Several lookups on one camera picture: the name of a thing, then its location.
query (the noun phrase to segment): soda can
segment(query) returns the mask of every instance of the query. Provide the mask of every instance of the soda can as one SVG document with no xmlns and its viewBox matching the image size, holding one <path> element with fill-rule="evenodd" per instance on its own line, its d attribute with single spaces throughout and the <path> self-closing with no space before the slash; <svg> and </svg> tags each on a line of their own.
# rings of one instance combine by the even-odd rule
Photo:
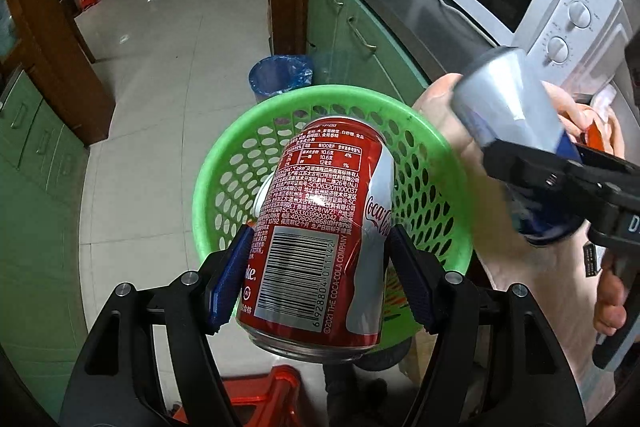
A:
<svg viewBox="0 0 640 427">
<path fill-rule="evenodd" d="M 258 206 L 238 307 L 257 346 L 308 362 L 376 346 L 393 189 L 394 160 L 367 123 L 326 116 L 291 139 Z"/>
<path fill-rule="evenodd" d="M 520 48 L 501 46 L 479 57 L 454 86 L 450 106 L 480 148 L 500 139 L 582 163 Z M 535 247 L 572 235 L 584 221 L 558 208 L 544 190 L 506 184 L 504 191 L 513 228 Z"/>
</svg>

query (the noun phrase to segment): blue trash bag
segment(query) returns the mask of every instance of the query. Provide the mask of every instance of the blue trash bag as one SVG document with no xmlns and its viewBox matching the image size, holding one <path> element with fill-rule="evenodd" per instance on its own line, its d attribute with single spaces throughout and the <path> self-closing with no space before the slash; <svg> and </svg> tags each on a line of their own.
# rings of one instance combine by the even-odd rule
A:
<svg viewBox="0 0 640 427">
<path fill-rule="evenodd" d="M 311 85 L 313 62 L 307 55 L 273 55 L 249 72 L 249 84 L 258 102 L 276 94 Z"/>
</svg>

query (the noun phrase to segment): blue gripper pad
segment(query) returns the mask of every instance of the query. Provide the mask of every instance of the blue gripper pad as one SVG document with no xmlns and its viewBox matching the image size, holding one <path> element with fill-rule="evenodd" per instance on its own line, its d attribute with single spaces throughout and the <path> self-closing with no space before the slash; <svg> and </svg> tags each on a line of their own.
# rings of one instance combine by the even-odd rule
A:
<svg viewBox="0 0 640 427">
<path fill-rule="evenodd" d="M 391 228 L 385 241 L 385 250 L 388 252 L 389 258 L 396 269 L 415 321 L 429 331 L 435 321 L 431 287 L 426 274 L 423 272 L 424 266 L 421 266 L 424 263 L 418 263 L 416 256 L 422 255 L 427 258 L 430 254 L 418 252 L 401 225 Z M 430 261 L 430 259 L 421 259 L 420 261 Z M 434 271 L 434 277 L 430 277 L 430 279 L 436 281 L 441 277 L 444 270 L 435 257 L 433 261 L 435 264 L 428 263 L 427 267 Z"/>
<path fill-rule="evenodd" d="M 240 227 L 236 237 L 225 252 L 226 266 L 209 294 L 209 325 L 216 330 L 229 322 L 238 294 L 244 282 L 244 270 L 249 259 L 254 229 L 247 225 Z"/>
</svg>

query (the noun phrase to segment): microwave control panel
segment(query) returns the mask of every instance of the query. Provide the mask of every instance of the microwave control panel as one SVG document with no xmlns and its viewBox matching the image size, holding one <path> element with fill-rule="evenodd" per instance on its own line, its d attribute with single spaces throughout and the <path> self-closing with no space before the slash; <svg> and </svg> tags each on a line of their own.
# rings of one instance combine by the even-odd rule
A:
<svg viewBox="0 0 640 427">
<path fill-rule="evenodd" d="M 560 0 L 527 54 L 540 80 L 562 84 L 604 36 L 619 0 Z"/>
</svg>

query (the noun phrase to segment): metal screw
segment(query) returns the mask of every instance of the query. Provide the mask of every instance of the metal screw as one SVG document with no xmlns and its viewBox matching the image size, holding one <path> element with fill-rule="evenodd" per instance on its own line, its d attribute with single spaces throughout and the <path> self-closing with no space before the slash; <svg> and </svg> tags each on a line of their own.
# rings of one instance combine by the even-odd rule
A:
<svg viewBox="0 0 640 427">
<path fill-rule="evenodd" d="M 526 297 L 529 293 L 529 290 L 527 290 L 527 287 L 524 284 L 514 284 L 511 291 L 518 297 Z"/>
<path fill-rule="evenodd" d="M 185 286 L 190 286 L 198 282 L 198 272 L 188 271 L 181 275 L 180 282 Z"/>
<path fill-rule="evenodd" d="M 462 282 L 462 275 L 458 272 L 446 272 L 446 274 L 444 274 L 444 280 L 449 284 L 460 284 Z"/>
<path fill-rule="evenodd" d="M 124 297 L 125 295 L 128 295 L 130 291 L 131 285 L 128 282 L 121 282 L 116 286 L 116 289 L 114 290 L 118 297 Z"/>
</svg>

